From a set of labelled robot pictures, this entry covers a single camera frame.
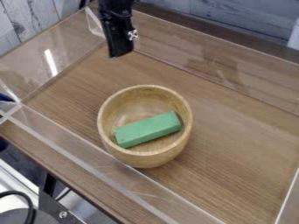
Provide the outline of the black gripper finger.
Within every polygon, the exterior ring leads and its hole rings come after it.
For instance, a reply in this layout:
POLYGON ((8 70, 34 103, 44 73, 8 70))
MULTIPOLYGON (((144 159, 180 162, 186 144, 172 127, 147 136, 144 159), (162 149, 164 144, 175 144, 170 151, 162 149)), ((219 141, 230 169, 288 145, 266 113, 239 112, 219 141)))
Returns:
POLYGON ((100 15, 100 23, 107 38, 108 56, 115 58, 131 53, 136 37, 131 17, 116 17, 104 13, 100 15))

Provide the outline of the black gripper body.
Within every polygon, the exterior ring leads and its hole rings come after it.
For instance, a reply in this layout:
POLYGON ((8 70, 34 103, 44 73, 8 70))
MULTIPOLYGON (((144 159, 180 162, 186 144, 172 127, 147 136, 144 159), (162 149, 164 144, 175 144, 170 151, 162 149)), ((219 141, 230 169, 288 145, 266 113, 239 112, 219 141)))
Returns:
POLYGON ((135 0, 98 0, 100 18, 131 18, 135 0))

